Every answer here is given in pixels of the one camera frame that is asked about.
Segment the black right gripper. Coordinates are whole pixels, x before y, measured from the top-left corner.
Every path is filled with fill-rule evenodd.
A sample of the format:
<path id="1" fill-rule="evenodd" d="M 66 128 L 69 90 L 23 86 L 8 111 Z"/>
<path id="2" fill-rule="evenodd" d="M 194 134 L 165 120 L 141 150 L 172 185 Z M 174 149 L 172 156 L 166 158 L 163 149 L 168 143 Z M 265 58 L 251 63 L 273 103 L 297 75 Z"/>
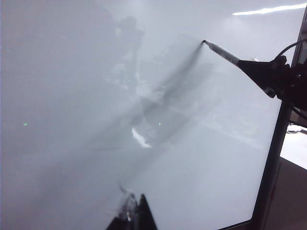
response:
<path id="1" fill-rule="evenodd" d="M 256 57 L 240 60 L 237 66 L 265 93 L 298 109 L 307 108 L 307 62 L 290 67 L 285 56 L 269 62 Z"/>

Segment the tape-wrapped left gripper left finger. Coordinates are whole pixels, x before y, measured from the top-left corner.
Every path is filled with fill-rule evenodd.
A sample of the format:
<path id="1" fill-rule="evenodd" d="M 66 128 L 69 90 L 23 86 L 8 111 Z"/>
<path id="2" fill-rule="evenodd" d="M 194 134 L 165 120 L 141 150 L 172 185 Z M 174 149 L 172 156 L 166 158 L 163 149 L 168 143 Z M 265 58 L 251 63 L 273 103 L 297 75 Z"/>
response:
<path id="1" fill-rule="evenodd" d="M 138 202 L 131 189 L 118 184 L 121 191 L 121 198 L 116 208 L 115 216 L 109 223 L 106 230 L 132 230 L 137 216 Z"/>

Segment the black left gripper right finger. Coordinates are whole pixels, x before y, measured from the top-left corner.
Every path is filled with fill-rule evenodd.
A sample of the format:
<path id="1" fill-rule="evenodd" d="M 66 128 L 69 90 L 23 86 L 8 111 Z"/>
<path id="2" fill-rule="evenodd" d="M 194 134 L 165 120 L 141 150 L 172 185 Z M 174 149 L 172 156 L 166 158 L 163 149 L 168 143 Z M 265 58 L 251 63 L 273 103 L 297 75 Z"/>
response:
<path id="1" fill-rule="evenodd" d="M 137 221 L 138 230 L 158 230 L 145 194 L 141 194 L 139 204 L 137 207 L 137 214 L 138 214 L 138 221 Z"/>

